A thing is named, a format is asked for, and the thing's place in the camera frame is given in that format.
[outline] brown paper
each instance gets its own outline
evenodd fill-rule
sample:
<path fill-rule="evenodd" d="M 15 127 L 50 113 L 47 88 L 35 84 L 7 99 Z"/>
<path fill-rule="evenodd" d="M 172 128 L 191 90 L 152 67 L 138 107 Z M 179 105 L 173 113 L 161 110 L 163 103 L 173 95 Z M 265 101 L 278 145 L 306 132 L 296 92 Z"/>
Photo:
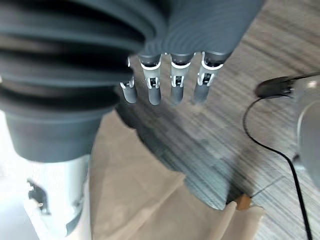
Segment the brown paper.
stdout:
<path fill-rule="evenodd" d="M 165 168 L 116 112 L 102 121 L 90 171 L 93 240 L 250 240 L 261 207 L 213 209 Z"/>

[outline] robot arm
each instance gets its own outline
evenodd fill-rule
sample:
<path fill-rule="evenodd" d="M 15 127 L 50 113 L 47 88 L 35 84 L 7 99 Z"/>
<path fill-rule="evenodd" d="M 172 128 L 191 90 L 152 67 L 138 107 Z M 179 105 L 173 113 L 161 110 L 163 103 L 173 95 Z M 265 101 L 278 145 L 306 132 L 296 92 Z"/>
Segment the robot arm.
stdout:
<path fill-rule="evenodd" d="M 95 135 L 118 102 L 114 86 L 129 103 L 137 100 L 128 56 L 138 54 L 149 100 L 158 105 L 161 81 L 171 81 L 174 103 L 182 100 L 192 57 L 202 52 L 194 100 L 203 102 L 263 3 L 1 1 L 2 127 L 29 166 L 25 195 L 52 234 L 67 236 L 77 225 Z M 171 54 L 171 79 L 161 79 L 162 53 Z"/>

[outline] striped carpet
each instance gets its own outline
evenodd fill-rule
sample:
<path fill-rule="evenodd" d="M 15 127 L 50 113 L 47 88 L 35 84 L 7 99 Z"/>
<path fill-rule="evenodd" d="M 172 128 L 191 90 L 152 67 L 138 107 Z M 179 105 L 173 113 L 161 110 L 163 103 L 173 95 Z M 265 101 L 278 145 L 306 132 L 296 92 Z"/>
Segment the striped carpet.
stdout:
<path fill-rule="evenodd" d="M 297 194 L 284 159 L 252 143 L 241 121 L 264 80 L 320 69 L 319 0 L 269 0 L 211 86 L 208 100 L 191 98 L 201 56 L 191 64 L 183 102 L 170 103 L 170 58 L 161 66 L 162 101 L 152 106 L 143 73 L 132 59 L 138 102 L 118 106 L 123 120 L 168 168 L 187 175 L 191 191 L 223 209 L 240 193 L 266 209 L 257 240 L 306 239 Z M 249 115 L 252 135 L 264 144 L 295 154 L 294 109 L 290 99 L 257 104 Z M 320 239 L 320 191 L 305 172 L 298 174 L 314 239 Z"/>

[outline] gray fingertip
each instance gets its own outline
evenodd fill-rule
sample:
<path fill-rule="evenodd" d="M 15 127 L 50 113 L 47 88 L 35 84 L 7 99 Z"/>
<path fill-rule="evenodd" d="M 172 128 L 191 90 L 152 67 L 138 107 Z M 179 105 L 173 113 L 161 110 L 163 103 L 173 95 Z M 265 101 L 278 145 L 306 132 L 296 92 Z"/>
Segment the gray fingertip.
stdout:
<path fill-rule="evenodd" d="M 161 91 L 159 88 L 148 88 L 149 101 L 152 105 L 159 105 L 161 102 Z"/>
<path fill-rule="evenodd" d="M 195 104 L 201 104 L 203 103 L 207 97 L 208 97 L 208 93 L 209 93 L 209 87 L 205 84 L 203 85 L 195 85 L 195 89 L 194 89 L 194 94 L 193 94 L 193 102 Z"/>
<path fill-rule="evenodd" d="M 124 98 L 128 103 L 134 104 L 137 102 L 137 89 L 135 86 L 127 86 L 126 88 L 122 88 L 122 91 Z"/>
<path fill-rule="evenodd" d="M 184 97 L 184 87 L 171 87 L 171 101 L 173 104 L 179 104 Z"/>

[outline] black cable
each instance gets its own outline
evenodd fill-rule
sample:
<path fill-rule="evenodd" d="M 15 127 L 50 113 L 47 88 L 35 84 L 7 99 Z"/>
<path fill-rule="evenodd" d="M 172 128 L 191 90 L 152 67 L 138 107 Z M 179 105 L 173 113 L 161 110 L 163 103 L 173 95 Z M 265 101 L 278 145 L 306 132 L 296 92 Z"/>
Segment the black cable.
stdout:
<path fill-rule="evenodd" d="M 244 115 L 243 115 L 243 118 L 242 118 L 242 126 L 243 126 L 243 129 L 244 129 L 244 132 L 245 134 L 256 144 L 260 145 L 261 147 L 265 148 L 265 149 L 268 149 L 276 154 L 279 154 L 280 156 L 282 156 L 289 164 L 290 166 L 290 169 L 292 171 L 292 175 L 293 175 L 293 179 L 294 179 L 294 184 L 295 184 L 295 188 L 296 188 L 296 193 L 298 195 L 298 199 L 299 199 L 299 203 L 300 203 L 300 208 L 301 208 L 301 213 L 302 213 L 302 217 L 303 217 L 303 221 L 304 221 L 304 227 L 305 227 L 305 232 L 306 232 L 306 235 L 307 235 L 307 239 L 308 240 L 312 240 L 312 234 L 311 234 L 311 229 L 310 229 L 310 225 L 309 225 L 309 221 L 308 221 L 308 214 L 307 214 L 307 211 L 306 211 L 306 207 L 305 207 L 305 203 L 304 203 L 304 199 L 303 199 L 303 196 L 302 196 L 302 192 L 301 192 L 301 189 L 300 189 L 300 185 L 299 185 L 299 181 L 298 181 L 298 176 L 297 176 L 297 173 L 295 171 L 295 168 L 294 168 L 294 165 L 292 164 L 291 160 L 282 152 L 278 151 L 278 150 L 275 150 L 269 146 L 266 146 L 262 143 L 260 143 L 259 141 L 257 141 L 256 139 L 254 139 L 251 134 L 249 133 L 248 131 L 248 127 L 247 127 L 247 117 L 248 117 L 248 113 L 250 111 L 250 109 L 259 101 L 265 99 L 266 97 L 262 97 L 262 98 L 259 98 L 257 100 L 255 100 L 254 102 L 252 102 L 246 109 Z"/>

